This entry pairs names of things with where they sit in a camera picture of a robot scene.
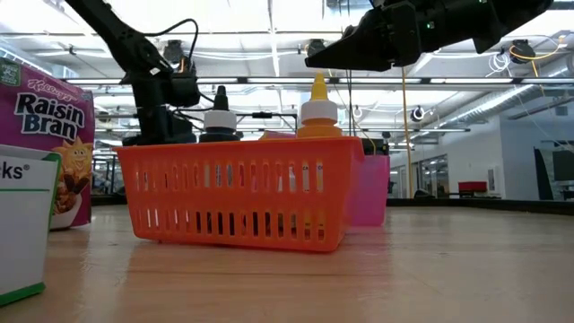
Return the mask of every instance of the white bottle cap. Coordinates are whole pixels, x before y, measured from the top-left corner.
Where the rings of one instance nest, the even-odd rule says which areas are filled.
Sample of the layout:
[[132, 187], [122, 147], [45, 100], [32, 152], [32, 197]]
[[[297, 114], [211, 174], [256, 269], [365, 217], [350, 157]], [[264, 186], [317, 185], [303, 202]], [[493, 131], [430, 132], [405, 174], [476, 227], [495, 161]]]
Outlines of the white bottle cap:
[[328, 118], [337, 122], [337, 104], [330, 100], [311, 100], [301, 106], [301, 122], [314, 118]]

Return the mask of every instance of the cereal box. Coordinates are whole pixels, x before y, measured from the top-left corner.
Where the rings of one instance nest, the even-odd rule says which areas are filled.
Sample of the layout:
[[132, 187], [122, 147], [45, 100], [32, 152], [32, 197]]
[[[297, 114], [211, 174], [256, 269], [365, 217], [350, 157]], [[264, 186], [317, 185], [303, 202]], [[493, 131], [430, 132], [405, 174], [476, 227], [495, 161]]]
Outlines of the cereal box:
[[0, 58], [0, 144], [62, 155], [51, 228], [91, 217], [93, 97], [68, 83]]

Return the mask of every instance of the wire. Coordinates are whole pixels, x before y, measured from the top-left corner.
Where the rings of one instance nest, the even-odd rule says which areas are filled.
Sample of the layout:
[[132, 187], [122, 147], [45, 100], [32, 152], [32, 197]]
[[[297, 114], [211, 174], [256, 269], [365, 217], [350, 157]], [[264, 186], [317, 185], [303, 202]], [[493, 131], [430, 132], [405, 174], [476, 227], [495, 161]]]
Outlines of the wire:
[[406, 71], [403, 71], [403, 121], [404, 121], [404, 138], [406, 139], [406, 159], [408, 160], [407, 168], [409, 172], [409, 194], [413, 198], [413, 167], [411, 166], [411, 138], [409, 137], [409, 127], [406, 122]]
[[[535, 69], [535, 74], [538, 75], [538, 70], [536, 69], [536, 66], [535, 66], [535, 65], [533, 65], [533, 68]], [[548, 135], [548, 133], [547, 133], [546, 131], [544, 131], [544, 129], [542, 129], [542, 127], [540, 127], [540, 125], [536, 122], [536, 120], [533, 118], [533, 116], [530, 114], [530, 112], [528, 112], [528, 109], [526, 108], [526, 106], [525, 106], [524, 102], [522, 101], [522, 98], [520, 97], [520, 95], [518, 95], [517, 97], [518, 97], [518, 101], [520, 102], [520, 107], [522, 108], [522, 110], [525, 111], [525, 113], [528, 115], [528, 118], [530, 119], [530, 121], [532, 121], [532, 123], [538, 128], [538, 130], [540, 130], [540, 132], [541, 132], [546, 138], [550, 139], [553, 143], [557, 144], [559, 147], [561, 147], [561, 148], [563, 148], [563, 149], [565, 149], [565, 150], [567, 150], [567, 151], [570, 151], [570, 152], [574, 153], [574, 148], [572, 148], [572, 145], [571, 145], [571, 144], [567, 144], [567, 145], [561, 144], [561, 143], [559, 143], [558, 141], [552, 139], [552, 137], [551, 137], [550, 135]]]
[[535, 75], [536, 75], [536, 77], [539, 77], [539, 76], [538, 76], [538, 69], [536, 69], [536, 63], [535, 63], [534, 60], [532, 61], [532, 69], [535, 70]]
[[558, 42], [559, 42], [560, 44], [558, 44], [558, 46], [556, 47], [556, 49], [555, 49], [552, 53], [546, 54], [546, 55], [543, 55], [543, 56], [540, 56], [540, 57], [524, 57], [524, 56], [521, 56], [521, 55], [519, 55], [519, 54], [517, 54], [517, 53], [515, 53], [515, 52], [512, 51], [512, 49], [516, 48], [516, 46], [514, 46], [514, 45], [510, 47], [509, 52], [510, 52], [510, 54], [512, 54], [512, 56], [515, 56], [515, 57], [518, 57], [518, 58], [522, 58], [522, 59], [529, 59], [529, 60], [544, 59], [544, 58], [548, 58], [548, 57], [550, 57], [550, 56], [552, 56], [552, 55], [558, 53], [558, 50], [560, 50], [560, 48], [561, 48], [560, 45], [561, 45], [561, 43], [562, 43], [562, 40], [563, 40], [563, 38], [559, 38], [559, 39], [558, 39]]
[[146, 33], [144, 33], [143, 35], [144, 35], [145, 37], [158, 37], [158, 36], [163, 36], [163, 35], [167, 34], [168, 32], [173, 31], [173, 30], [176, 29], [177, 27], [179, 27], [179, 26], [181, 26], [181, 25], [183, 25], [183, 24], [186, 24], [186, 23], [188, 23], [188, 22], [192, 22], [192, 23], [196, 26], [196, 31], [199, 30], [199, 27], [197, 27], [197, 22], [196, 22], [196, 20], [194, 20], [194, 19], [192, 19], [192, 18], [187, 18], [187, 19], [182, 20], [181, 22], [178, 22], [178, 23], [172, 25], [171, 27], [169, 27], [168, 29], [166, 29], [166, 30], [164, 30], [164, 31], [159, 31], [159, 32], [146, 32]]
[[[329, 76], [330, 76], [330, 77], [333, 77], [333, 74], [331, 73], [331, 70], [330, 70], [330, 69], [328, 70], [328, 72], [329, 72]], [[339, 92], [339, 89], [337, 88], [337, 85], [336, 85], [336, 84], [333, 84], [333, 86], [335, 87], [335, 90], [336, 90], [336, 92], [337, 92], [337, 95], [339, 96], [339, 99], [341, 100], [341, 103], [346, 107], [347, 104], [344, 102], [343, 97], [341, 96], [341, 93]], [[367, 133], [365, 132], [365, 130], [363, 130], [363, 129], [361, 128], [361, 126], [359, 126], [359, 124], [355, 121], [355, 116], [354, 116], [354, 114], [352, 113], [352, 110], [350, 110], [350, 113], [351, 113], [351, 118], [352, 118], [353, 124], [359, 128], [359, 130], [365, 135], [365, 138], [369, 139], [370, 144], [373, 145], [373, 154], [376, 155], [376, 154], [377, 154], [377, 145], [375, 144], [375, 141], [372, 140], [372, 139], [369, 137], [369, 135], [367, 135]]]
[[211, 111], [213, 110], [213, 108], [205, 108], [205, 109], [188, 109], [188, 108], [183, 108], [183, 109], [178, 109], [178, 111], [185, 111], [185, 112], [206, 112], [206, 111]]
[[194, 49], [196, 49], [196, 43], [197, 43], [197, 36], [199, 36], [199, 25], [197, 25], [197, 22], [195, 19], [193, 18], [187, 18], [182, 20], [181, 22], [178, 22], [176, 24], [174, 24], [173, 26], [169, 27], [168, 29], [166, 29], [165, 31], [160, 31], [160, 32], [154, 32], [154, 33], [145, 33], [144, 36], [146, 37], [157, 37], [157, 36], [162, 36], [167, 34], [170, 31], [173, 31], [174, 29], [176, 29], [177, 27], [188, 23], [188, 22], [192, 22], [195, 26], [196, 26], [196, 32], [194, 33], [194, 40], [191, 43], [191, 48], [189, 49], [189, 54], [187, 55], [187, 59], [189, 59], [189, 68], [191, 68], [191, 57], [194, 54]]
[[210, 97], [208, 97], [207, 95], [205, 95], [205, 94], [203, 94], [203, 93], [201, 93], [201, 92], [199, 92], [199, 95], [201, 95], [202, 98], [204, 98], [204, 99], [210, 101], [211, 103], [215, 103], [215, 100], [212, 99], [212, 98], [210, 98]]

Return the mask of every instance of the fluorescent light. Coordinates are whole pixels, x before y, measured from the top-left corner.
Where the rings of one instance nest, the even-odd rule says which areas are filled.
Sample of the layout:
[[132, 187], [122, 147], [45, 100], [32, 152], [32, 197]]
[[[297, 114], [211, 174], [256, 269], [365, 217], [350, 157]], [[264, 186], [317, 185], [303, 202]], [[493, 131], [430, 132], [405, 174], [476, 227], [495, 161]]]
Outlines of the fluorescent light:
[[[376, 83], [376, 84], [400, 84], [403, 82], [403, 79], [401, 78], [381, 78], [381, 77], [373, 77], [373, 78], [369, 78], [369, 77], [357, 77], [357, 78], [352, 78], [351, 79], [353, 83]], [[341, 83], [348, 83], [348, 79], [343, 78], [340, 81]], [[420, 83], [421, 79], [420, 78], [407, 78], [404, 79], [405, 83]]]
[[128, 129], [128, 128], [111, 128], [111, 129], [96, 129], [96, 132], [139, 132], [140, 129]]
[[428, 133], [470, 132], [470, 129], [468, 129], [468, 128], [463, 128], [463, 129], [425, 129], [424, 132], [427, 135]]
[[434, 84], [488, 84], [488, 83], [510, 83], [511, 78], [436, 78], [431, 79]]
[[307, 78], [290, 78], [290, 77], [257, 77], [248, 78], [248, 83], [264, 83], [264, 84], [288, 84], [288, 83], [313, 83], [315, 81], [312, 77]]
[[211, 78], [211, 77], [202, 77], [197, 80], [197, 84], [232, 84], [237, 83], [237, 78], [229, 77], [229, 78]]
[[548, 77], [554, 77], [554, 76], [560, 75], [562, 73], [565, 73], [567, 71], [568, 71], [568, 67], [565, 67], [565, 68], [562, 68], [560, 71], [557, 71], [557, 72], [554, 72], [554, 73], [548, 75]]
[[556, 79], [552, 79], [552, 78], [544, 78], [544, 79], [531, 78], [531, 79], [524, 79], [524, 80], [522, 80], [522, 83], [524, 83], [524, 84], [574, 83], [574, 78], [556, 78]]
[[98, 139], [103, 144], [115, 145], [120, 146], [122, 145], [121, 140], [106, 140], [106, 139]]
[[67, 79], [64, 81], [70, 84], [109, 85], [119, 84], [121, 79]]

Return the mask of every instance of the yellow pole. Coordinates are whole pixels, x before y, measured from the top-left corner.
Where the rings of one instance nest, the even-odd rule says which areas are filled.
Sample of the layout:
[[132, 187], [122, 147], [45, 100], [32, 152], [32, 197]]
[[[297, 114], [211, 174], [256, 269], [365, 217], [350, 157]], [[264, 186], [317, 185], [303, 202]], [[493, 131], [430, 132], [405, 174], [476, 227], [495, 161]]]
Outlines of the yellow pole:
[[406, 159], [408, 164], [406, 165], [409, 174], [409, 197], [413, 198], [413, 167], [411, 166], [411, 137], [409, 136], [409, 128], [406, 122], [406, 73], [403, 70], [403, 121], [404, 121], [404, 138], [406, 139]]

